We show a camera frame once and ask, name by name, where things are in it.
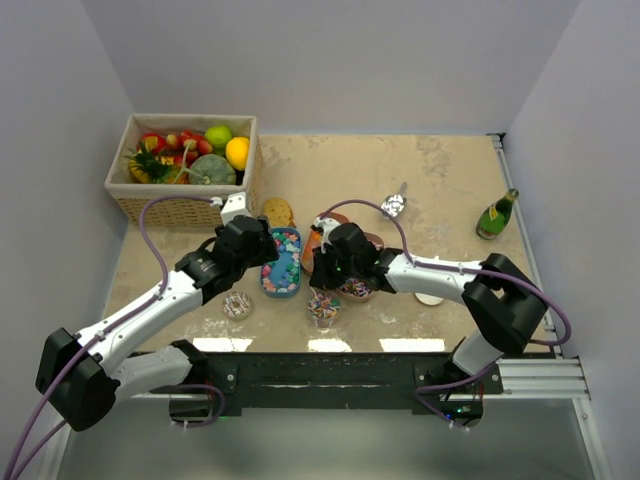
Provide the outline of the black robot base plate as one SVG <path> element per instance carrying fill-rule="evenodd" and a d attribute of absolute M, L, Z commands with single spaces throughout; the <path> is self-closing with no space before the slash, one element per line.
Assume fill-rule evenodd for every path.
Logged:
<path fill-rule="evenodd" d="M 466 379 L 437 353 L 210 353 L 200 372 L 158 388 L 175 420 L 248 409 L 408 410 L 466 427 L 503 391 L 496 365 Z"/>

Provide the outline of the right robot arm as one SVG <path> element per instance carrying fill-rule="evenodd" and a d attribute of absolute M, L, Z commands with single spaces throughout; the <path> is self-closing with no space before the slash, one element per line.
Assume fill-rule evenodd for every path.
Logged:
<path fill-rule="evenodd" d="M 331 218 L 316 219 L 312 231 L 321 236 L 313 249 L 314 288 L 334 290 L 356 279 L 373 291 L 419 293 L 466 306 L 476 331 L 455 348 L 445 369 L 456 392 L 469 392 L 500 357 L 522 353 L 547 312 L 532 282 L 501 254 L 455 263 L 379 249 L 358 225 Z"/>

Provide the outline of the orange tray of gummy stars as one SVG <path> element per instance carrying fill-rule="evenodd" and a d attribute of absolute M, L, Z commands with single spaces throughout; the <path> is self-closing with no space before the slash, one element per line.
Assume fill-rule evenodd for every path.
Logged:
<path fill-rule="evenodd" d="M 349 219 L 346 216 L 335 212 L 329 213 L 327 217 L 340 224 L 349 222 Z M 308 276 L 313 272 L 313 250 L 320 246 L 321 243 L 322 234 L 311 229 L 301 255 L 301 268 Z"/>

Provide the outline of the pink tray of lollipops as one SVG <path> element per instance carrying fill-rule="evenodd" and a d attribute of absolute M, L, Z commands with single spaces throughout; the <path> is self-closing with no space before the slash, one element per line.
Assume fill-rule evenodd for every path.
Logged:
<path fill-rule="evenodd" d="M 378 235 L 366 232 L 365 236 L 378 251 L 384 248 L 384 241 Z M 373 290 L 356 278 L 348 279 L 340 288 L 335 290 L 335 293 L 347 301 L 356 303 L 366 303 L 375 295 Z"/>

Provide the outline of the silver metal scoop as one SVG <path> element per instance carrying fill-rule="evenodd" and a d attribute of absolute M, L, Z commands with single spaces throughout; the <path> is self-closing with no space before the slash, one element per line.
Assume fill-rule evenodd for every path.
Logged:
<path fill-rule="evenodd" d="M 396 193 L 388 195 L 382 202 L 380 208 L 385 219 L 397 218 L 403 212 L 407 203 L 407 187 L 408 184 L 403 182 Z"/>

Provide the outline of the round cream jar lid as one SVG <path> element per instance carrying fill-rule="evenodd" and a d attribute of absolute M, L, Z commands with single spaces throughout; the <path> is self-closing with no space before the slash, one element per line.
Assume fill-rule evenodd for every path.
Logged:
<path fill-rule="evenodd" d="M 415 293 L 414 296 L 421 304 L 426 306 L 437 306 L 444 301 L 443 298 L 428 295 L 428 294 Z"/>

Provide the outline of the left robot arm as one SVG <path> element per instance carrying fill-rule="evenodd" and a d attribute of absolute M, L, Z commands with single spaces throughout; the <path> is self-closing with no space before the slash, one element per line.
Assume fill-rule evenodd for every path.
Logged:
<path fill-rule="evenodd" d="M 51 333 L 41 354 L 37 390 L 76 432 L 96 425 L 118 401 L 146 390 L 173 385 L 185 392 L 200 390 L 207 368 L 194 347 L 182 342 L 140 357 L 134 350 L 230 290 L 248 269 L 277 257 L 267 218 L 236 216 L 119 312 L 75 334 L 64 328 Z"/>

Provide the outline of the blue tray of star candies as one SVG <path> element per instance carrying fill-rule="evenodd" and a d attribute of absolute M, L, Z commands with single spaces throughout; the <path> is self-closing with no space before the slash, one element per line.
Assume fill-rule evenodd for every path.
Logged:
<path fill-rule="evenodd" d="M 272 236 L 278 259 L 261 268 L 260 285 L 272 298 L 291 298 L 301 285 L 301 235 L 293 227 L 274 227 Z"/>

